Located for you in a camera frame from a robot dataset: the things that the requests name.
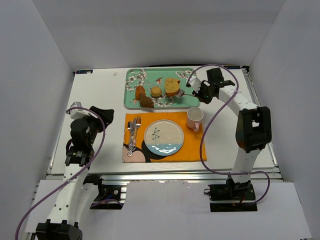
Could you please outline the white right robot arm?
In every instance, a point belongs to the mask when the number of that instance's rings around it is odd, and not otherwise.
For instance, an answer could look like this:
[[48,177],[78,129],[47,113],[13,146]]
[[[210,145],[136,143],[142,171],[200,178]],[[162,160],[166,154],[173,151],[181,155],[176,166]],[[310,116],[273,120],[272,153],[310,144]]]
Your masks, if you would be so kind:
[[227,184],[232,191],[245,190],[251,181],[252,169],[261,151],[272,140],[271,111],[267,106],[250,102],[239,90],[239,81],[225,80],[223,66],[214,65],[207,70],[207,79],[199,80],[193,73],[186,86],[201,103],[209,104],[213,98],[223,102],[237,116],[235,140],[238,152]]

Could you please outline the metal cake server wooden handle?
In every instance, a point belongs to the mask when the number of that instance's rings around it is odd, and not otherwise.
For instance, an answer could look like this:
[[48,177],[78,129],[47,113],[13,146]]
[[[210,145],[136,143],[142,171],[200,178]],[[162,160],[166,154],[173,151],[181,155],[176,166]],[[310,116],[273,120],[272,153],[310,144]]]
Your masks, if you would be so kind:
[[177,98],[182,98],[184,96],[190,96],[190,97],[195,97],[193,94],[187,94],[183,89],[179,89],[178,93],[175,95]]

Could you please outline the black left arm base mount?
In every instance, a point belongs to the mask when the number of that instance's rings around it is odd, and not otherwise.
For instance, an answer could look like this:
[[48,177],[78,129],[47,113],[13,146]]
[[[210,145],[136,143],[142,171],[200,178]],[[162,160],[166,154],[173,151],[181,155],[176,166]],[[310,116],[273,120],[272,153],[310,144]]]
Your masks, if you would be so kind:
[[91,204],[91,210],[121,210],[124,198],[122,197],[123,187],[119,184],[107,184],[101,176],[91,174],[87,176],[83,184],[93,184],[98,194]]

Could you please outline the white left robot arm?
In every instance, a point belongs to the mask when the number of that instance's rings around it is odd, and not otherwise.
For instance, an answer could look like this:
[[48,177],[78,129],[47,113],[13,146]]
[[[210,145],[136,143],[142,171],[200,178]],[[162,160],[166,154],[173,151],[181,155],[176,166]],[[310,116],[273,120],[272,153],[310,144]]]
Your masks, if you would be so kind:
[[98,175],[89,176],[89,168],[98,154],[93,149],[97,134],[106,133],[113,122],[113,109],[89,109],[72,106],[68,114],[70,140],[66,145],[66,159],[62,186],[57,199],[44,223],[36,226],[39,240],[81,240],[81,218],[88,212],[93,200],[99,194],[101,183]]

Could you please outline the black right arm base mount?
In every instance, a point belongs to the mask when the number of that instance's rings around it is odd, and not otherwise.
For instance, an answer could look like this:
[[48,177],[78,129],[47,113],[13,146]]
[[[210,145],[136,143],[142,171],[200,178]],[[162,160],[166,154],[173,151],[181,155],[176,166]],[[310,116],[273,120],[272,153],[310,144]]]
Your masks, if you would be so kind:
[[212,213],[257,212],[256,195],[253,185],[247,189],[231,191],[226,184],[211,184],[203,190],[209,197]]

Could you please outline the sliced bread loaf piece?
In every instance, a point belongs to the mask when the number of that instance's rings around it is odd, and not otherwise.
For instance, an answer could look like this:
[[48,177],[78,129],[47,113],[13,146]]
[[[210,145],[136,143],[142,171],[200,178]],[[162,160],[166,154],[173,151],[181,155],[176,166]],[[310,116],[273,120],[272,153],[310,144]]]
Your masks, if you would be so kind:
[[180,90],[180,80],[177,78],[166,78],[164,81],[164,91],[167,97],[173,97]]

